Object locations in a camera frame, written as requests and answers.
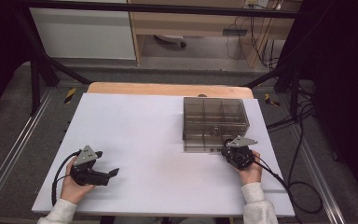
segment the human hand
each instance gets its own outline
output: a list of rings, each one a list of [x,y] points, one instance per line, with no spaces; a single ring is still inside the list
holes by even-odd
[[[66,165],[65,178],[63,179],[62,183],[61,199],[78,204],[88,192],[95,189],[95,185],[80,186],[70,176],[71,168],[75,160],[76,157],[74,157]]]
[[[255,161],[260,162],[260,153],[254,150],[252,150],[252,153],[255,155]],[[254,182],[261,182],[262,170],[263,168],[256,163],[252,163],[250,166],[246,167],[245,170],[238,170],[242,184],[246,185]]]

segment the power strip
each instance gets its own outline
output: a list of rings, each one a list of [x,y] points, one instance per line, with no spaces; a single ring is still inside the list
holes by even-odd
[[[245,5],[246,6],[255,5],[255,6],[260,6],[261,8],[263,8],[263,7],[267,7],[268,3],[269,3],[269,0],[246,0]]]

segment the white tabletop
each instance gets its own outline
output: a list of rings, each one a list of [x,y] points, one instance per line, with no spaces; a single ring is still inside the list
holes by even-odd
[[[246,137],[259,142],[251,149],[282,176],[257,100],[243,101],[250,122]],[[219,154],[185,153],[182,131],[183,96],[85,93],[33,211],[51,210],[51,183],[58,167],[68,155],[89,145],[103,152],[94,170],[120,171],[108,186],[85,197],[78,214],[242,216],[245,200],[237,172]],[[277,216],[295,214],[287,193],[268,172],[263,172],[262,188]]]

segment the metal leg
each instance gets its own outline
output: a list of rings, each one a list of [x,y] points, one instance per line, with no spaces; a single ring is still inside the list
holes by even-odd
[[[283,64],[282,66],[280,66],[277,69],[265,74],[264,76],[254,80],[254,81],[251,81],[248,84],[242,85],[240,87],[247,87],[247,88],[252,89],[252,88],[260,85],[261,83],[269,80],[272,77],[279,77],[282,73],[287,72],[288,67],[289,67],[288,65]]]
[[[26,20],[23,12],[19,8],[12,8],[12,13],[16,18],[20,28],[24,32],[27,37],[28,43],[30,44],[30,54],[32,55],[32,60],[38,64],[38,72],[45,80],[48,86],[57,86],[60,80],[57,78],[54,70],[46,63],[46,61],[42,57],[42,52],[44,52],[41,43],[39,43],[38,39],[35,37],[31,26]]]
[[[292,95],[290,97],[290,115],[292,115],[292,118],[295,119],[295,121],[297,121],[298,87],[299,87],[298,69],[296,69],[296,71],[293,73]]]
[[[115,217],[101,217],[100,224],[113,224],[115,222]]]
[[[55,68],[61,70],[62,72],[64,72],[66,75],[68,75],[69,77],[72,77],[74,79],[76,79],[77,81],[83,83],[83,84],[91,84],[92,81],[82,77],[81,75],[79,75],[78,73],[72,71],[71,69],[65,67],[63,64],[58,63],[57,61],[55,61],[54,59],[50,58],[46,53],[43,54],[45,60],[51,64],[52,66],[54,66]]]
[[[39,86],[39,72],[35,60],[31,60],[31,82],[32,82],[32,111],[31,116],[37,111],[40,106],[40,86]]]

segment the black metal bar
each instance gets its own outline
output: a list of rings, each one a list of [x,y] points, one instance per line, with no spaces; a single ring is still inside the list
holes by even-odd
[[[249,82],[248,84],[242,85],[240,87],[247,87],[247,88],[254,88],[258,86],[259,84],[269,80],[272,77],[279,77],[282,73],[287,72],[287,68],[289,66],[287,64],[283,64],[282,66],[276,68],[273,71],[270,71],[269,73],[265,74],[264,76],[257,78],[256,80],[253,80]]]
[[[297,109],[298,109],[298,87],[299,87],[299,68],[295,70],[292,75],[292,94],[290,99],[290,114],[292,118],[297,121]]]
[[[31,60],[31,82],[32,82],[32,111],[31,116],[36,113],[37,108],[40,106],[40,84],[39,72],[36,60]]]
[[[46,53],[43,53],[43,56],[44,56],[45,60],[49,64],[51,64],[52,66],[54,66],[57,69],[61,70],[62,72],[64,72],[69,77],[72,77],[72,78],[76,79],[77,81],[81,82],[82,84],[91,84],[93,82],[93,81],[90,81],[90,80],[82,77],[81,75],[79,75],[78,73],[72,71],[71,69],[65,67],[63,64],[61,64],[61,63],[55,61],[54,59],[50,58]]]
[[[232,7],[191,7],[171,5],[147,5],[124,3],[96,3],[96,2],[72,2],[50,0],[16,0],[23,7],[97,10],[97,11],[130,11],[130,12],[155,12],[175,14],[197,14],[217,16],[243,16],[265,18],[313,18],[314,13],[297,11],[280,11],[271,9],[249,9]]]
[[[38,71],[43,77],[43,79],[46,81],[46,84],[48,86],[56,86],[60,81],[58,80],[54,70],[48,64],[42,60],[42,52],[45,52],[43,47],[40,45],[37,38],[34,36],[34,33],[27,22],[27,20],[24,17],[24,14],[21,10],[18,8],[13,8],[12,13],[14,17],[16,18],[20,28],[27,36],[27,39],[30,43],[30,50],[31,55],[33,56],[33,59],[35,59],[35,62],[38,63]]]
[[[113,224],[115,222],[115,217],[103,216],[101,217],[100,224]]]

